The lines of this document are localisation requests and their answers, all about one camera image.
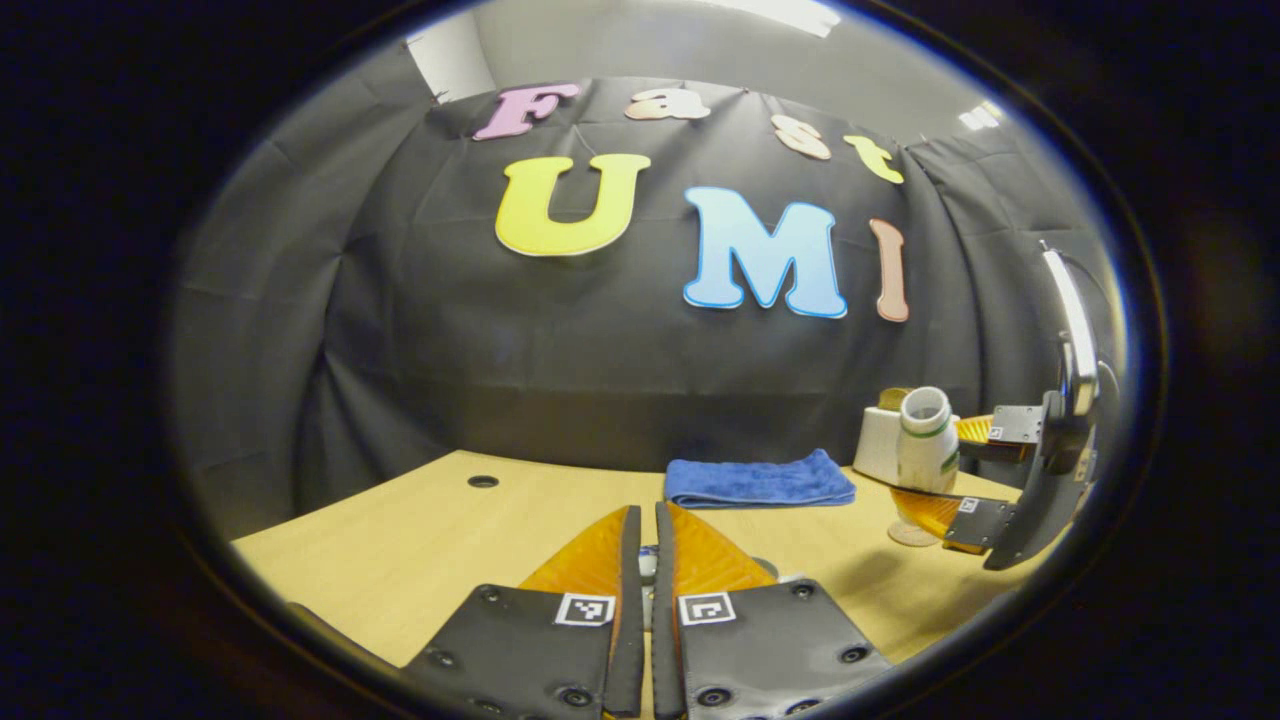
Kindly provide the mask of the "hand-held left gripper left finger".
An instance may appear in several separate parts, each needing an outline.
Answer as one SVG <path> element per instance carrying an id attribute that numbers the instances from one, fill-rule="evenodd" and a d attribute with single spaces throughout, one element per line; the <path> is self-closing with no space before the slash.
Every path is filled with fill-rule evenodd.
<path id="1" fill-rule="evenodd" d="M 517 585 L 476 585 L 404 678 L 484 719 L 628 719 L 643 705 L 641 511 L 594 521 Z"/>

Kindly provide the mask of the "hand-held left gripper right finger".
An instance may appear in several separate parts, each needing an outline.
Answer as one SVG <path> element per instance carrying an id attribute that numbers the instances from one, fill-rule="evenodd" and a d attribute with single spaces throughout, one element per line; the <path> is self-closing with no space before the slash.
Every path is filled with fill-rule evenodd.
<path id="1" fill-rule="evenodd" d="M 658 719 L 785 719 L 892 664 L 826 588 L 782 582 L 687 509 L 655 506 L 653 710 Z"/>

